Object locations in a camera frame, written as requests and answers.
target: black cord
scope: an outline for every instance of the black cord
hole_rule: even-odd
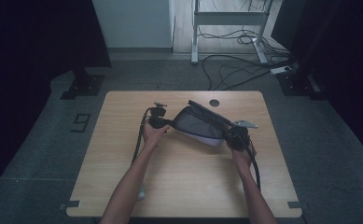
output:
[[[248,11],[251,10],[251,6],[253,5],[253,0],[250,0],[250,5],[248,6]]]
[[[216,7],[216,2],[214,2],[215,0],[213,0],[213,6],[216,8],[216,11],[219,11],[218,8]]]
[[[258,189],[260,190],[260,174],[259,174],[259,168],[258,168],[258,164],[257,164],[257,161],[255,160],[255,155],[254,155],[254,152],[252,152],[248,146],[245,144],[245,142],[243,141],[243,138],[242,136],[240,136],[237,132],[234,132],[236,134],[236,136],[240,139],[240,141],[243,143],[243,149],[245,151],[247,151],[247,154],[248,156],[250,157],[251,159],[251,163],[253,164],[254,166],[254,170],[256,172],[256,180],[257,180],[257,187]],[[251,141],[251,139],[249,139],[250,141],[250,144],[254,150],[254,144],[253,144],[253,141]]]
[[[256,69],[256,70],[254,70],[254,71],[252,71],[252,72],[250,72],[250,71],[248,71],[247,69],[246,69],[246,67],[247,67],[248,65],[246,65],[246,66],[244,66],[244,67],[236,67],[236,66],[230,66],[230,65],[226,65],[226,64],[222,64],[220,67],[219,67],[219,69],[218,69],[218,74],[219,74],[219,78],[221,79],[221,82],[218,84],[218,85],[216,85],[216,87],[214,88],[214,91],[221,85],[221,84],[224,84],[225,86],[227,86],[227,87],[229,87],[229,85],[227,84],[227,83],[225,83],[225,79],[227,79],[228,77],[230,77],[230,75],[233,75],[233,74],[235,74],[235,73],[237,73],[237,72],[240,72],[240,71],[244,71],[244,72],[246,72],[246,73],[248,73],[248,74],[254,74],[254,73],[256,73],[257,71],[259,71],[259,70],[261,70],[261,69],[263,69],[262,67],[260,67],[260,68],[258,68],[258,69]],[[221,73],[221,68],[223,68],[223,67],[228,67],[228,68],[234,68],[234,69],[236,69],[236,70],[234,70],[234,71],[232,71],[232,72],[230,72],[230,73],[228,73],[226,76],[225,76],[225,78],[222,76],[222,73]]]
[[[135,158],[137,158],[138,151],[140,150],[141,137],[143,136],[144,125],[146,124],[146,119],[147,119],[147,113],[150,109],[151,109],[151,107],[146,110],[146,113],[144,113],[143,119],[141,120],[140,131],[138,132],[137,144],[135,146],[132,163],[135,161]]]
[[[215,54],[215,55],[210,55],[210,56],[207,56],[206,58],[204,58],[203,60],[202,60],[202,70],[204,71],[204,74],[207,76],[207,79],[209,80],[209,87],[208,87],[208,91],[210,91],[211,90],[211,88],[212,88],[212,86],[213,86],[213,81],[212,81],[212,79],[210,78],[210,76],[209,76],[209,74],[208,74],[208,72],[207,72],[207,70],[206,70],[206,68],[205,68],[205,65],[206,65],[206,62],[208,61],[208,59],[210,59],[210,58],[214,58],[214,57],[225,57],[225,58],[231,58],[231,59],[234,59],[234,60],[238,60],[238,61],[241,61],[241,62],[243,62],[243,63],[249,63],[249,64],[252,64],[252,65],[255,65],[255,66],[258,66],[259,67],[259,69],[257,69],[257,70],[255,70],[254,72],[257,72],[258,70],[260,70],[260,69],[263,69],[263,68],[274,68],[274,67],[279,67],[279,66],[286,66],[286,65],[288,65],[288,64],[290,64],[290,63],[293,63],[294,62],[294,60],[292,59],[292,58],[288,58],[287,60],[285,60],[285,61],[283,61],[283,62],[280,62],[280,63],[273,63],[273,64],[260,64],[260,63],[253,63],[253,62],[250,62],[250,61],[248,61],[248,60],[245,60],[245,59],[242,59],[242,58],[239,58],[239,57],[235,57],[235,56],[231,56],[231,55],[223,55],[223,54]],[[234,73],[236,73],[236,72],[238,72],[238,71],[241,71],[241,70],[244,70],[244,71],[247,71],[247,70],[245,70],[245,67],[243,67],[243,68],[239,68],[239,70],[236,70],[236,71],[233,71],[233,72],[231,72],[231,73],[229,73],[229,74],[227,74],[227,77],[229,76],[229,75],[231,75],[231,74],[234,74]],[[257,78],[257,77],[261,77],[261,76],[263,76],[263,75],[265,75],[265,74],[267,74],[267,73],[269,73],[269,70],[267,71],[267,72],[265,72],[265,73],[263,73],[263,74],[260,74],[260,75],[258,75],[258,76],[255,76],[255,77],[251,77],[251,78],[249,78],[249,79],[247,79],[247,80],[245,80],[245,81],[243,81],[243,82],[241,82],[241,83],[237,83],[237,84],[235,84],[235,85],[232,85],[232,86],[228,86],[227,84],[225,84],[224,83],[224,81],[225,81],[225,79],[227,78],[227,77],[225,77],[225,78],[221,78],[221,82],[214,88],[214,90],[216,90],[221,84],[225,84],[225,85],[227,85],[227,88],[226,89],[224,89],[223,91],[225,91],[225,90],[228,90],[228,89],[231,89],[231,88],[233,88],[233,87],[237,87],[237,86],[240,86],[240,85],[243,85],[243,84],[245,84],[246,82],[248,82],[248,81],[250,81],[250,80],[252,80],[252,79],[255,79],[255,78]]]
[[[262,77],[263,75],[268,74],[269,72],[270,72],[270,70],[269,71],[266,71],[266,72],[264,72],[264,73],[262,73],[260,75],[251,77],[251,78],[249,78],[249,79],[247,79],[247,80],[245,80],[243,82],[240,82],[240,83],[237,83],[235,85],[229,86],[229,87],[225,88],[223,91],[226,91],[226,90],[228,90],[230,88],[233,88],[233,87],[237,87],[237,86],[243,85],[243,84],[245,84],[245,83],[247,83],[247,82],[249,82],[249,81],[251,81],[251,80],[253,80],[253,79],[257,78],[257,77]]]
[[[237,30],[234,32],[231,32],[229,34],[226,35],[211,35],[211,34],[204,34],[202,33],[201,27],[198,27],[199,30],[199,34],[200,36],[204,37],[204,38],[208,38],[208,39],[212,39],[212,38],[217,38],[217,39],[237,39],[237,42],[239,44],[243,44],[243,45],[250,45],[250,44],[254,44],[253,38],[256,38],[258,36],[258,34],[254,31],[250,31],[250,30],[245,30],[244,26],[242,26],[241,30]],[[242,32],[241,35],[237,35],[237,36],[230,36],[230,35],[234,35],[237,33]],[[274,53],[274,54],[280,54],[283,56],[289,56],[289,52],[286,49],[279,49],[276,47],[273,47],[270,43],[269,40],[266,39],[264,36],[262,37],[261,40],[261,44],[263,45],[263,47],[270,53]]]
[[[303,211],[302,211],[302,215],[301,215],[300,217],[302,218],[302,220],[303,220],[303,222],[304,222],[305,224],[308,224],[308,222],[307,222],[307,220],[306,220],[306,217],[305,217],[305,215],[303,214]]]
[[[242,10],[242,8],[245,6],[245,4],[247,4],[247,0],[245,0],[244,1],[244,4],[240,7],[240,9],[239,9],[239,11],[241,11]]]
[[[264,0],[263,1],[263,4],[262,4],[262,6],[260,6],[260,7],[258,7],[258,2],[259,1],[257,1],[257,6],[256,7],[253,7],[254,9],[256,9],[256,10],[258,10],[258,9],[261,9],[262,8],[262,11],[264,11],[265,10],[265,6],[266,6],[266,2],[267,2],[268,0]]]

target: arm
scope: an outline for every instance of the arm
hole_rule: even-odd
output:
[[[249,146],[254,154],[252,144]],[[236,165],[237,172],[243,183],[244,197],[247,203],[248,215],[252,224],[272,224],[277,223],[274,215],[260,193],[257,184],[250,172],[251,160],[245,150],[238,151],[230,148],[233,161]]]
[[[143,135],[144,146],[115,188],[100,221],[101,224],[129,222],[137,202],[138,191],[143,184],[149,159],[169,128],[170,126],[166,125],[161,129],[154,129],[146,123]]]

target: black curtain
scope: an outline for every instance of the black curtain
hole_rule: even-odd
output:
[[[326,29],[307,59],[323,24]],[[285,0],[272,36],[296,56],[297,75],[307,78],[313,71],[321,91],[363,144],[363,0]]]
[[[76,66],[111,66],[91,0],[0,0],[0,175]]]

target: wooden table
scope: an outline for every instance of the wooden table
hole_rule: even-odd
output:
[[[217,99],[219,106],[209,105]],[[268,109],[258,91],[111,91],[97,120],[68,207],[71,217],[100,217],[130,167],[144,112],[153,102],[167,104],[173,119],[188,100],[229,120],[258,125],[250,136],[258,152],[261,191],[276,217],[300,217],[300,208]],[[149,163],[146,197],[134,217],[248,217],[242,183],[226,144],[209,147],[171,129]]]

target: white wall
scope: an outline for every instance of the white wall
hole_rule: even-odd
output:
[[[108,48],[171,48],[173,0],[93,0]]]

